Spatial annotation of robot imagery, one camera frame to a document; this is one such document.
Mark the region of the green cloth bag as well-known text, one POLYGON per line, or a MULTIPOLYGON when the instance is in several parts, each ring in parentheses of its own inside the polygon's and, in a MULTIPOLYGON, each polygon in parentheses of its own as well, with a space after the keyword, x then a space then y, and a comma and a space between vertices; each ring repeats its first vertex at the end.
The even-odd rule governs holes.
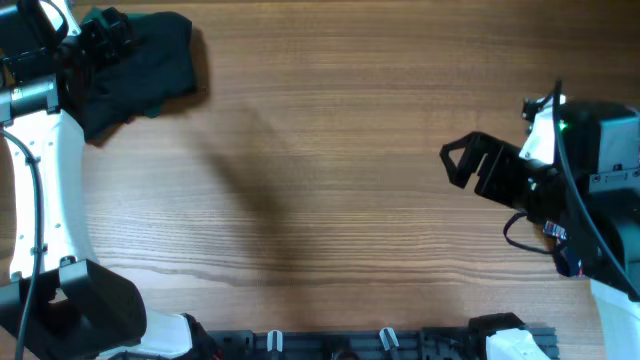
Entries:
MULTIPOLYGON (((99 22, 101 22, 102 24, 105 23, 105 19, 104 16, 102 15, 103 9, 102 8, 98 8, 98 7, 92 7, 87 14, 83 17, 83 19, 81 20, 81 24, 84 25, 88 22, 90 22, 91 20, 98 20, 99 22)), ((144 17, 144 14, 142 13, 129 13, 128 17, 130 19, 138 19, 138 18, 142 18, 144 17)), ((147 118, 156 118, 161 114, 161 110, 162 110, 162 104, 159 105, 154 105, 150 108, 147 108, 144 112, 143 115, 147 118)))

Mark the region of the black garment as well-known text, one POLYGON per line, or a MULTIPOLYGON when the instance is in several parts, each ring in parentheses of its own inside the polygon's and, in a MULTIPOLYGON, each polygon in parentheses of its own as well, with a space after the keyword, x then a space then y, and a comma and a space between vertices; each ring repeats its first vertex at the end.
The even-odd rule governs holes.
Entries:
POLYGON ((133 52, 96 73, 81 110, 85 141, 97 142, 135 116, 155 116, 173 98, 193 93, 192 21, 158 12, 130 21, 133 52))

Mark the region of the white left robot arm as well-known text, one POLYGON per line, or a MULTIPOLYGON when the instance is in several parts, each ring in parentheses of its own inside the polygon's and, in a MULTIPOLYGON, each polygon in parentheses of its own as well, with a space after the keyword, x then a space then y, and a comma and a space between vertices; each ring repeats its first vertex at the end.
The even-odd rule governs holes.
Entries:
POLYGON ((186 314, 148 310, 103 267, 86 224, 85 144, 195 86, 191 22, 174 12, 85 23, 64 1, 1 7, 1 135, 11 153, 16 236, 1 324, 15 355, 191 359, 206 333, 186 314))

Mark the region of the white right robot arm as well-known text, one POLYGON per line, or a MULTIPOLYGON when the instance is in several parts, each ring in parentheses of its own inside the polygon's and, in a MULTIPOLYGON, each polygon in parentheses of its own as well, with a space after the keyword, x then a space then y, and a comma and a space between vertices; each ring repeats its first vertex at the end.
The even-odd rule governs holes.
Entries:
POLYGON ((525 102, 518 147, 483 132, 445 144, 451 184, 541 225, 567 276, 590 280, 610 359, 639 356, 639 112, 549 96, 525 102))

